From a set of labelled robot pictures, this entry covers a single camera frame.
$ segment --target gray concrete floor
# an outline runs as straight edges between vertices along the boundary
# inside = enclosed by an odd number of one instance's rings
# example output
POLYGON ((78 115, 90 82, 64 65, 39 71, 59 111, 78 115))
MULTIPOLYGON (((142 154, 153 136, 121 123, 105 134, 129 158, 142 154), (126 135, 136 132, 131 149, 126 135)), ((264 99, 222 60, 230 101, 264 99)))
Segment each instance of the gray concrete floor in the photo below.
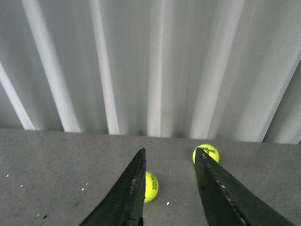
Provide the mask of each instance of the gray concrete floor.
POLYGON ((80 224, 143 147, 159 180, 157 197, 144 205, 145 225, 206 226, 192 163, 202 143, 214 145, 220 164, 251 192, 301 225, 300 145, 0 129, 0 226, 80 224))

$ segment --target black blade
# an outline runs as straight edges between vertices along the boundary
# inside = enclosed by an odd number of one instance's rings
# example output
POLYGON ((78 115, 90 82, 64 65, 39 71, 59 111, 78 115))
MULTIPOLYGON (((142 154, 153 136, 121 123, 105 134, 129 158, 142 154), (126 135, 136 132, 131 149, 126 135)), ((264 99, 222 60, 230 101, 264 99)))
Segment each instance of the black blade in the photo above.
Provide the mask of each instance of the black blade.
POLYGON ((145 150, 141 149, 80 226, 142 226, 145 164, 145 150))
POLYGON ((209 226, 293 226, 201 148, 196 152, 195 170, 209 226))

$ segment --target metal jaw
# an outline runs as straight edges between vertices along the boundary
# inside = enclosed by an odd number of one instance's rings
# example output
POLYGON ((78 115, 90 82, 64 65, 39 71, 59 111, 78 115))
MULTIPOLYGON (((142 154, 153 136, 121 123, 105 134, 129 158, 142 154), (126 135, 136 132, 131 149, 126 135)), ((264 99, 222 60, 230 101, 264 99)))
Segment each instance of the metal jaw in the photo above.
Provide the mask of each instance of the metal jaw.
POLYGON ((141 149, 80 226, 143 226, 145 164, 145 150, 141 149))
POLYGON ((252 194, 201 148, 195 170, 209 226, 292 226, 252 194))

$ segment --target tennis ball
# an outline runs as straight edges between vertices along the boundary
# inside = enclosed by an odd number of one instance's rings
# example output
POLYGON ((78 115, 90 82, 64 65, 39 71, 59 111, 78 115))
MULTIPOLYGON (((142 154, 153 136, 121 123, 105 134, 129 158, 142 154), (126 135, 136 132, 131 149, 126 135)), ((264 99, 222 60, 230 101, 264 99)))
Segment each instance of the tennis ball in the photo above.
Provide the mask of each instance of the tennis ball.
POLYGON ((212 145, 209 145, 209 144, 202 144, 200 146, 197 146, 193 151, 192 160, 193 160, 194 164, 196 163, 196 151, 197 151, 198 147, 202 148, 204 150, 204 152, 206 152, 217 163, 220 161, 220 154, 218 153, 218 150, 215 147, 213 147, 212 145))
POLYGON ((145 172, 145 180, 144 202, 150 202, 158 193, 159 182, 158 179, 148 171, 145 172))

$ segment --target corrugated metal wall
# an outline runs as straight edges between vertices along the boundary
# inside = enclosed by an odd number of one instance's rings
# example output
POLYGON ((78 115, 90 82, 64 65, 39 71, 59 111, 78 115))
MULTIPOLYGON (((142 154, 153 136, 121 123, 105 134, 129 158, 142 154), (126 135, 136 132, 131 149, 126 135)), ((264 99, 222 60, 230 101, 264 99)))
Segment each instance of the corrugated metal wall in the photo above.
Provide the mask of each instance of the corrugated metal wall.
POLYGON ((0 127, 301 140, 301 1, 0 1, 0 127))

